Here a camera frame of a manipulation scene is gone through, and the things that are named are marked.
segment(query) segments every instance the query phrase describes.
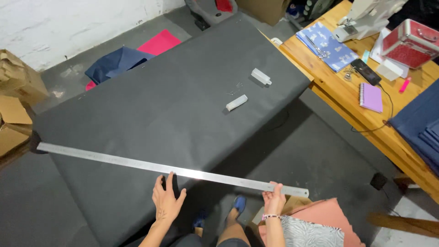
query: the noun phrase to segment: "case handle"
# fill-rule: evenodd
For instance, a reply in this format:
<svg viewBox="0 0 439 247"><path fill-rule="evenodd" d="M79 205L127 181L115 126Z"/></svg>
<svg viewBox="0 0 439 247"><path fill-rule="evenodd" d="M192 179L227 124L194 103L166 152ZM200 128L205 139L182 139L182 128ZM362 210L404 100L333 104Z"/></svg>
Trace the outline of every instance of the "case handle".
<svg viewBox="0 0 439 247"><path fill-rule="evenodd" d="M424 40L428 40L428 41L430 41L430 42L436 42L436 41L438 40L438 37L436 37L436 36L435 36L435 37L432 37L432 38L425 36L424 34L422 34L422 32L421 32L420 29L417 30L417 33L418 33L419 36L421 36L421 38L423 38Z"/></svg>

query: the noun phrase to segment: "hand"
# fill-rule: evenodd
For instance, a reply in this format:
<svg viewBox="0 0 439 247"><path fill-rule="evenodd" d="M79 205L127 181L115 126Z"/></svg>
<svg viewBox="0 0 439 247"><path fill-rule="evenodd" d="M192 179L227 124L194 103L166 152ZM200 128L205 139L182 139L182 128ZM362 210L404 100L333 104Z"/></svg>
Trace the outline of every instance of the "hand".
<svg viewBox="0 0 439 247"><path fill-rule="evenodd" d="M162 187L162 175L155 180L155 186L152 194L152 201L155 204L155 220L164 220L172 223L180 213L184 198L186 198L186 189L181 190L180 197L175 199L172 189L172 177L174 173L169 173L166 180L166 190Z"/></svg>
<svg viewBox="0 0 439 247"><path fill-rule="evenodd" d="M270 184L275 185L274 192L262 192L262 197L264 198L264 214L280 215L287 201L285 195L281 194L283 184L276 182L270 182Z"/></svg>

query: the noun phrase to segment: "gray floor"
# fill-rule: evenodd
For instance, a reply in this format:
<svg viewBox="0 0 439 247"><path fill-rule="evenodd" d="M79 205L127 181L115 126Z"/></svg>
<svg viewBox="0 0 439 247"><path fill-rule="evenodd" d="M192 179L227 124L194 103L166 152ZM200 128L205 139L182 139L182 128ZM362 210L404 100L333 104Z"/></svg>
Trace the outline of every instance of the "gray floor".
<svg viewBox="0 0 439 247"><path fill-rule="evenodd" d="M270 27L249 20L269 38L282 41L297 31L286 21ZM137 48L163 29L181 41L201 34L185 7L148 21L43 72L50 98L34 107L35 112L84 93L90 81L84 71L101 56L122 45ZM389 199L369 185L374 172L381 171L390 178L395 168L362 135L351 132L350 125L311 91L285 108L225 162L235 166L232 170L222 166L218 172L255 180L270 178L308 188L312 200L337 197L366 245L376 234L376 228L366 223L366 214L393 208L401 197L392 183L385 186ZM192 198L198 201L195 207L210 212L203 238L206 246L214 246L239 193L248 196L246 211L239 219L246 223L263 204L261 197L249 191L207 183ZM182 212L192 216L195 207L187 205ZM0 219L0 246L98 246L48 156L29 153L0 171Z"/></svg>

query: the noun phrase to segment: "sewing machine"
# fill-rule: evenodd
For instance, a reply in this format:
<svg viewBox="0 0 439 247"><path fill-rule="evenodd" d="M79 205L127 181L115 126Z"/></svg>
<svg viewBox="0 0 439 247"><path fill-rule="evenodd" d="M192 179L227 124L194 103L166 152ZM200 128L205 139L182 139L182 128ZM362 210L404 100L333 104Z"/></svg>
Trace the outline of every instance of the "sewing machine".
<svg viewBox="0 0 439 247"><path fill-rule="evenodd" d="M408 0L355 0L348 15L332 32L339 42L363 39L381 31L388 18L401 10Z"/></svg>

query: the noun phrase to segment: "purple notebook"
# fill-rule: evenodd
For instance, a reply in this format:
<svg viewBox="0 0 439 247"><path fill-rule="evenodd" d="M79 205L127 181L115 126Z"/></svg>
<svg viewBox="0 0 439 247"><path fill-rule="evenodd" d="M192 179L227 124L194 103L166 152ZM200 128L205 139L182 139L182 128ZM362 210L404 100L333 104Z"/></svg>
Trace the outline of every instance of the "purple notebook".
<svg viewBox="0 0 439 247"><path fill-rule="evenodd" d="M369 83L360 83L360 106L382 113L381 89Z"/></svg>

